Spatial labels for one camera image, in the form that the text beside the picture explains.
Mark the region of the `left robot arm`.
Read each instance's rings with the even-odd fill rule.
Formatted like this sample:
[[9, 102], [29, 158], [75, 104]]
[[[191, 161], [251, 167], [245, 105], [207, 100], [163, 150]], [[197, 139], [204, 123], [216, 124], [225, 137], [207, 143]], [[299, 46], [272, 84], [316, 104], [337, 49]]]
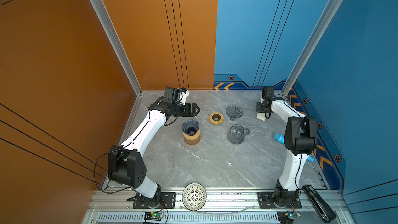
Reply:
[[126, 185], [148, 199], [157, 197], [160, 186], [147, 176], [143, 156], [149, 143], [159, 129], [172, 116], [195, 117], [200, 108], [187, 103], [189, 91], [186, 88], [167, 87], [164, 95], [155, 100], [137, 129], [121, 145], [112, 146], [108, 152], [108, 178]]

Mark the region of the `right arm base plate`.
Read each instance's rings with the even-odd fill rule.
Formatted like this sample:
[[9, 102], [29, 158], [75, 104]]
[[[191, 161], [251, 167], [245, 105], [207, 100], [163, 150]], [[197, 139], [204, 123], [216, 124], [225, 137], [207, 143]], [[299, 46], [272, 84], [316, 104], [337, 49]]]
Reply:
[[275, 201], [274, 192], [270, 191], [261, 191], [257, 193], [258, 203], [261, 209], [266, 208], [295, 208], [301, 209], [302, 203], [300, 199], [293, 200], [280, 200], [279, 202]]

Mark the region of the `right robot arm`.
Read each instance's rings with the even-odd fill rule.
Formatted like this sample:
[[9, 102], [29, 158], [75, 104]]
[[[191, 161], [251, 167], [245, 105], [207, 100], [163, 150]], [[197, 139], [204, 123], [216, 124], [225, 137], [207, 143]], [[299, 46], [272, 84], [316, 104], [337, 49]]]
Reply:
[[262, 88], [262, 98], [256, 104], [259, 119], [268, 119], [272, 113], [285, 123], [284, 145], [287, 149], [285, 167], [277, 180], [275, 200], [297, 199], [304, 164], [317, 147], [316, 119], [304, 115], [291, 106], [273, 87]]

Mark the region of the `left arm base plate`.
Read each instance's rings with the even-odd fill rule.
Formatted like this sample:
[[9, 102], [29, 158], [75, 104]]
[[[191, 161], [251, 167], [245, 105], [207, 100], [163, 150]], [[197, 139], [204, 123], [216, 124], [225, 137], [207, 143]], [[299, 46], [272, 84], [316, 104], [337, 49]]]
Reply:
[[144, 196], [134, 196], [132, 199], [134, 209], [154, 208], [173, 209], [175, 207], [176, 193], [175, 192], [158, 192], [153, 198]]

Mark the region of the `coffee filter box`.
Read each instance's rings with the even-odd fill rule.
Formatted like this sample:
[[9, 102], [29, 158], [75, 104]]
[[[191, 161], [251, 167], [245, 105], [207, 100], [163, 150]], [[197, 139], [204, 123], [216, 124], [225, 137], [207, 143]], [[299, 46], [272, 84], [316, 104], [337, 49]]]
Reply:
[[257, 118], [265, 121], [266, 120], [266, 113], [257, 113]]

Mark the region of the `blue glass dripper cone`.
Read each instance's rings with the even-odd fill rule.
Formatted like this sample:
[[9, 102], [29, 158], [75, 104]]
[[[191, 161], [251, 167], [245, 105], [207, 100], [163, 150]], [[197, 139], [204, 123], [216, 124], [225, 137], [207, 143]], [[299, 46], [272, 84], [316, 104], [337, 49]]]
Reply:
[[182, 124], [182, 131], [184, 134], [187, 134], [188, 136], [194, 136], [196, 133], [200, 130], [200, 125], [199, 123], [194, 120], [190, 119], [185, 121]]

